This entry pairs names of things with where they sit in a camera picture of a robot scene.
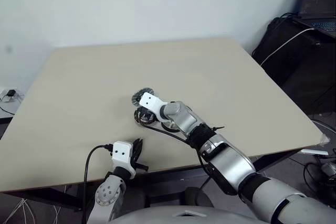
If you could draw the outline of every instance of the black cable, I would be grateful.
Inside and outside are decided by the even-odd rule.
[[[12,113],[12,112],[9,112],[9,111],[7,111],[7,110],[4,110],[4,109],[3,109],[3,108],[1,108],[1,107],[0,107],[0,110],[2,110],[2,111],[4,111],[4,112],[7,112],[8,114],[15,115],[14,113]]]
[[[285,13],[285,14],[281,15],[280,18],[279,18],[279,20],[280,20],[279,24],[274,29],[272,29],[271,32],[275,31],[283,22],[285,22],[287,20],[287,18],[290,18],[293,15],[295,15],[295,13]]]
[[[175,139],[177,139],[177,140],[180,140],[180,141],[183,142],[183,143],[186,143],[186,141],[185,141],[183,138],[181,138],[181,137],[179,137],[179,136],[176,136],[176,135],[174,135],[174,134],[172,134],[172,133],[170,133],[170,132],[163,131],[163,130],[160,130],[160,129],[157,129],[157,128],[154,128],[154,127],[150,127],[150,126],[148,126],[148,125],[142,124],[141,122],[138,122],[138,123],[139,123],[141,126],[145,127],[145,128],[151,129],[151,130],[153,130],[153,131],[160,132],[160,133],[162,133],[162,134],[166,134],[166,135],[171,136],[171,137],[173,137],[173,138],[175,138]]]
[[[301,163],[301,162],[299,162],[299,161],[296,161],[295,159],[293,159],[293,158],[291,158],[291,157],[289,157],[289,159],[290,159],[290,160],[293,160],[294,162],[296,162],[296,163],[298,163],[298,164],[300,164],[300,165],[302,165],[302,166],[305,166],[303,163]]]
[[[303,179],[305,180],[304,182],[306,183],[306,185],[308,186],[308,188],[316,195],[317,194],[316,191],[314,189],[312,189],[310,187],[310,185],[308,184],[308,182],[307,182],[307,179],[306,179],[306,169],[307,169],[307,167],[304,166],[304,169],[303,169]]]
[[[322,166],[322,162],[321,162],[319,155],[314,155],[314,157],[317,160],[317,162],[319,162],[319,165]]]
[[[198,200],[198,196],[200,195],[200,192],[203,190],[203,188],[206,186],[206,184],[208,184],[208,182],[210,181],[211,177],[208,177],[206,179],[206,181],[203,182],[203,184],[201,185],[201,187],[199,188],[199,190],[197,191],[197,193],[195,194],[195,205],[198,206],[197,200]]]
[[[201,164],[203,170],[205,171],[205,173],[206,173],[208,176],[210,176],[210,173],[208,172],[208,170],[206,169],[206,167],[205,167],[205,165],[204,165],[204,163],[203,163],[203,161],[202,161],[201,155],[198,153],[198,151],[196,151],[196,153],[197,153],[198,160],[199,160],[199,162],[200,162],[200,164]]]
[[[306,167],[306,171],[307,171],[307,173],[309,174],[309,176],[311,177],[311,179],[312,179],[315,183],[320,184],[320,183],[318,182],[318,180],[315,179],[315,178],[311,175],[310,171],[308,170],[308,167],[309,167],[310,165],[315,165],[315,166],[317,166],[318,168],[320,168],[320,166],[317,165],[317,164],[314,164],[314,163],[306,163],[306,165],[305,165],[305,167]]]
[[[323,157],[323,156],[317,156],[318,159],[331,159],[331,158],[336,158],[336,156],[333,157]]]
[[[85,163],[85,173],[84,173],[84,185],[83,185],[83,200],[82,200],[82,224],[86,224],[86,196],[87,196],[87,179],[88,179],[88,168],[89,168],[89,162],[90,162],[90,157],[92,153],[98,149],[98,148],[105,148],[105,145],[98,145],[95,148],[91,150],[89,153],[86,163]]]

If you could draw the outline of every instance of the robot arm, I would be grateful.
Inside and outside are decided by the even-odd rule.
[[[94,195],[94,207],[87,224],[106,224],[118,217],[123,195],[126,191],[125,181],[135,177],[135,169],[148,170],[147,166],[137,163],[142,150],[142,140],[134,143],[117,141],[113,145],[113,173],[98,187]]]
[[[216,134],[182,102],[166,103],[145,93],[140,105],[161,122],[172,121],[186,142],[209,164],[209,174],[222,191],[239,195],[265,222],[333,223],[336,211],[273,178],[257,174],[249,158],[220,134]]]

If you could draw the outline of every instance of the robotic arm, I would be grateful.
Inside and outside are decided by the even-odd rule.
[[[118,218],[125,181],[135,176],[135,169],[148,167],[136,163],[142,141],[133,144],[117,141],[113,145],[113,173],[95,194],[95,206],[89,224],[105,223],[335,223],[336,211],[273,178],[256,173],[250,159],[220,134],[216,134],[197,114],[182,102],[163,102],[152,93],[141,93],[134,105],[145,115],[145,123],[155,117],[167,125],[174,124],[186,137],[186,143],[208,162],[207,173],[228,195],[238,195],[259,220],[223,210],[200,206],[164,206],[145,208]]]
[[[269,223],[334,223],[336,211],[273,178],[257,174],[247,156],[182,102],[167,103],[145,93],[140,105],[161,122],[172,121],[187,144],[208,162],[209,174],[222,191],[239,195],[254,214]]]
[[[137,163],[142,150],[142,140],[133,143],[116,141],[113,145],[113,173],[98,187],[94,195],[94,207],[87,224],[106,224],[118,217],[123,195],[126,191],[125,181],[135,177],[135,169],[145,171],[147,166]]]

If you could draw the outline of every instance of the beige tabletop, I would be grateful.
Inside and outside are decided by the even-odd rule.
[[[327,141],[229,38],[57,49],[0,140],[0,191],[82,182],[93,147],[138,137],[150,171],[198,164],[189,146],[136,125],[131,96],[144,87],[224,125],[218,133],[248,156]],[[97,150],[89,180],[111,167]]]

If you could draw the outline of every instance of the wire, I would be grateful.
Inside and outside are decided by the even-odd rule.
[[[327,124],[325,124],[325,123],[323,123],[323,122],[321,122],[321,121],[318,121],[318,120],[311,120],[313,123],[315,123],[315,124],[318,124],[318,125],[321,125],[322,127],[325,127],[326,129],[328,129],[329,131],[331,131],[331,132],[333,132],[333,133],[335,133],[336,134],[336,130],[333,128],[333,127],[331,127],[331,126],[329,126],[329,125],[327,125]]]
[[[318,159],[331,159],[331,158],[336,158],[336,156],[332,157],[323,157],[323,156],[317,156]]]
[[[296,37],[298,37],[300,34],[303,34],[306,31],[310,31],[310,30],[315,30],[314,28],[308,28],[306,30],[303,30],[301,32],[299,32],[298,34],[294,35],[293,37],[291,37],[289,40],[287,40],[285,43],[283,43],[280,47],[278,47],[278,49],[276,49],[274,52],[272,52],[269,56],[266,57],[265,60],[263,60],[263,62],[260,64],[260,66],[262,66],[265,61],[268,60],[269,57],[271,57],[273,54],[275,54],[278,50],[280,50],[280,48],[282,48],[284,45],[286,45],[288,42],[292,41],[293,39],[295,39]]]
[[[197,191],[197,193],[195,194],[195,205],[198,206],[198,203],[197,203],[197,200],[198,200],[198,197],[200,195],[200,192],[203,190],[203,188],[206,186],[206,184],[208,184],[208,182],[210,181],[211,177],[208,177],[206,179],[206,181],[203,182],[203,184],[201,185],[201,187],[199,188],[199,190]]]
[[[291,158],[291,157],[289,157],[289,159],[290,160],[292,160],[292,161],[294,161],[294,162],[296,162],[296,163],[298,163],[299,165],[301,165],[301,166],[303,166],[303,179],[305,180],[304,182],[306,183],[306,185],[307,185],[307,187],[317,196],[317,192],[309,185],[309,183],[308,183],[308,181],[307,181],[307,178],[306,178],[306,171],[307,171],[307,173],[309,174],[309,176],[311,177],[311,179],[315,182],[315,183],[317,183],[317,184],[320,184],[320,182],[318,182],[312,175],[311,175],[311,173],[310,173],[310,171],[308,170],[308,167],[310,166],[310,165],[315,165],[315,166],[317,166],[317,167],[319,167],[319,165],[317,165],[317,164],[314,164],[314,163],[307,163],[307,164],[303,164],[303,163],[301,163],[301,162],[299,162],[299,161],[297,161],[297,160],[295,160],[295,159],[293,159],[293,158]]]
[[[291,158],[291,157],[289,157],[289,159],[290,159],[290,160],[293,160],[294,162],[296,162],[296,163],[298,163],[298,164],[300,164],[300,165],[302,165],[302,166],[305,166],[303,163],[301,163],[301,162],[299,162],[299,161],[296,161],[295,159],[293,159],[293,158]]]
[[[139,123],[141,126],[145,127],[145,128],[151,129],[151,130],[153,130],[153,131],[160,132],[160,133],[162,133],[162,134],[166,134],[166,135],[171,136],[171,137],[173,137],[173,138],[175,138],[175,139],[177,139],[177,140],[180,140],[180,141],[183,142],[183,143],[186,143],[186,141],[185,141],[183,138],[181,138],[181,137],[179,137],[179,136],[176,136],[176,135],[174,135],[174,134],[172,134],[172,133],[170,133],[170,132],[163,131],[163,130],[160,130],[160,129],[157,129],[157,128],[154,128],[154,127],[150,127],[150,126],[148,126],[148,125],[142,124],[141,122],[138,122],[138,123]]]
[[[256,53],[256,51],[259,49],[259,47],[270,37],[270,35],[283,23],[285,22],[288,18],[292,17],[293,15],[296,15],[297,13],[284,13],[282,14],[274,23],[274,25],[278,24],[276,27],[274,27],[272,30],[270,31],[266,31],[265,36],[263,36],[263,38],[261,39],[259,45],[253,50],[251,56],[253,57],[254,54]]]
[[[63,192],[63,193],[66,193],[66,191],[67,191],[67,186],[64,186],[64,192]],[[54,222],[53,222],[53,224],[57,224],[57,221],[58,221],[58,214],[59,214],[59,212],[61,211],[61,208],[62,208],[62,207],[59,207],[59,208],[58,208],[58,211],[56,211],[56,206],[54,206],[54,209],[55,209],[55,211],[56,211],[56,216],[55,216],[55,218],[54,218]]]
[[[23,210],[23,216],[25,217],[25,224],[27,224],[27,217],[26,217],[26,211],[25,211],[25,204],[22,204],[22,210]]]
[[[33,223],[35,224],[35,217],[34,217],[33,211],[31,210],[31,208],[30,208],[30,206],[29,206],[27,200],[24,202],[24,204],[25,204],[26,207],[28,208],[28,210],[29,210],[29,212],[30,212],[30,214],[31,214],[31,216],[32,216],[32,218],[33,218]]]
[[[303,179],[305,180],[304,182],[306,183],[306,185],[308,186],[308,188],[316,195],[316,191],[314,189],[312,189],[310,187],[310,185],[308,184],[308,182],[307,182],[307,179],[306,179],[306,170],[307,170],[307,167],[304,166],[304,169],[303,169]]]
[[[314,155],[314,157],[317,160],[317,162],[319,162],[319,165],[322,166],[322,162],[321,162],[319,155]]]
[[[14,209],[12,210],[12,212],[9,214],[9,216],[7,217],[7,219],[2,223],[2,224],[6,224],[9,219],[20,209],[20,207],[26,202],[26,199],[21,199],[20,202],[14,207]]]
[[[205,173],[206,173],[208,176],[210,176],[210,173],[208,172],[208,170],[206,169],[206,167],[205,167],[205,165],[204,165],[204,163],[203,163],[203,161],[202,161],[201,155],[198,153],[198,151],[196,151],[196,153],[197,153],[198,160],[199,160],[199,162],[200,162],[200,164],[201,164],[203,170],[205,171]]]
[[[90,162],[90,157],[92,155],[92,153],[98,149],[98,148],[105,148],[105,145],[98,145],[95,148],[93,148],[91,150],[91,152],[89,153],[87,159],[86,159],[86,163],[85,163],[85,172],[84,172],[84,185],[83,185],[83,200],[82,200],[82,223],[86,223],[86,196],[87,196],[87,179],[88,179],[88,168],[89,168],[89,162]]]
[[[7,110],[4,110],[4,109],[3,109],[3,108],[1,108],[1,107],[0,107],[0,110],[2,110],[2,111],[4,111],[4,112],[6,112],[6,113],[8,113],[8,114],[15,115],[14,113],[12,113],[12,112],[9,112],[9,111],[7,111]]]

